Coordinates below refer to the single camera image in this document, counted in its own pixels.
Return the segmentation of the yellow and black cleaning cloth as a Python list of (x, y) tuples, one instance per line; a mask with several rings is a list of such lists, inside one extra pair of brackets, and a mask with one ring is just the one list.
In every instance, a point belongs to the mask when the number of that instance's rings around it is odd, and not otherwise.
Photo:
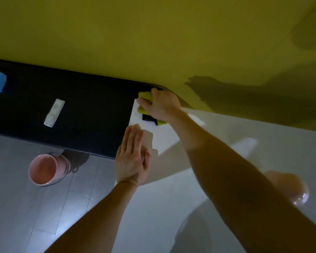
[[(152, 99), (153, 99), (151, 92), (139, 92), (139, 93), (138, 93), (138, 97), (139, 97), (139, 98), (142, 98), (142, 99), (145, 99), (147, 102), (152, 102)], [(138, 112), (139, 114), (142, 114), (142, 120), (143, 120), (143, 121), (153, 122), (153, 123), (155, 123), (156, 126), (168, 124), (168, 123), (165, 122), (165, 121), (157, 120), (157, 119), (153, 118), (152, 116), (150, 116), (150, 115), (145, 111), (145, 109), (144, 109), (142, 106), (139, 106), (139, 107), (137, 108), (137, 112)]]

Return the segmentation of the black cabinet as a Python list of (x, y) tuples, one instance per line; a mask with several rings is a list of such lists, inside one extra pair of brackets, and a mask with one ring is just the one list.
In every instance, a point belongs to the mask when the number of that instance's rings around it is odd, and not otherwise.
[[(0, 60), (0, 135), (114, 159), (139, 92), (162, 86)], [(56, 99), (65, 105), (50, 128)]]

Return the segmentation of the person's right hand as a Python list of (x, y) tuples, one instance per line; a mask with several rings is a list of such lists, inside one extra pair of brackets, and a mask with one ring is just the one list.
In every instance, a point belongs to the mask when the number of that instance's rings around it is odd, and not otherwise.
[(153, 118), (170, 122), (175, 115), (182, 113), (181, 104), (174, 93), (156, 88), (152, 88), (151, 93), (153, 110), (146, 112)]

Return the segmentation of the pink bucket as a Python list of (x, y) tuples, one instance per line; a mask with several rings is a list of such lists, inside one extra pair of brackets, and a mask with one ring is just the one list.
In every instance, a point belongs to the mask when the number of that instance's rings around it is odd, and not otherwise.
[(29, 179), (39, 187), (59, 183), (71, 169), (71, 163), (64, 155), (49, 152), (35, 157), (29, 165)]

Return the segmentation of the person's right forearm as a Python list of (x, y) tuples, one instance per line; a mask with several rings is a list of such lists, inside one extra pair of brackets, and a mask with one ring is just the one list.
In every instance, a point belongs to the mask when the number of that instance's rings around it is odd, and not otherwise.
[(250, 162), (173, 108), (164, 118), (179, 136), (198, 183), (248, 253), (316, 253), (316, 225)]

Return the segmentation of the white remote control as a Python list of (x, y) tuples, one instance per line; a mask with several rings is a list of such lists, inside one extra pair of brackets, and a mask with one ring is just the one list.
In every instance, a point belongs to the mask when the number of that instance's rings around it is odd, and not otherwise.
[(56, 99), (43, 124), (47, 127), (52, 128), (55, 125), (64, 105), (64, 100)]

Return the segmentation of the person's left hand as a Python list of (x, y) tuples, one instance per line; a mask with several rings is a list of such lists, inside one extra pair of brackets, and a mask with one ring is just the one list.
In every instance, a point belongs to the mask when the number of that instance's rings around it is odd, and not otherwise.
[(145, 172), (143, 169), (143, 150), (146, 148), (143, 146), (144, 131), (138, 127), (134, 152), (128, 153), (128, 137), (130, 129), (131, 126), (126, 128), (122, 139), (121, 161), (115, 163), (116, 182), (132, 183), (136, 187), (139, 187), (143, 185), (149, 173), (149, 171)]

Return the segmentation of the person's left forearm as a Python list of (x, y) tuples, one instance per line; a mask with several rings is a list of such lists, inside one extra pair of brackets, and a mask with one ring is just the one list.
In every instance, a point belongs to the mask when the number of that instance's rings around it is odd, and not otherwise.
[(44, 253), (111, 253), (122, 216), (137, 188), (138, 183), (131, 179), (117, 183)]

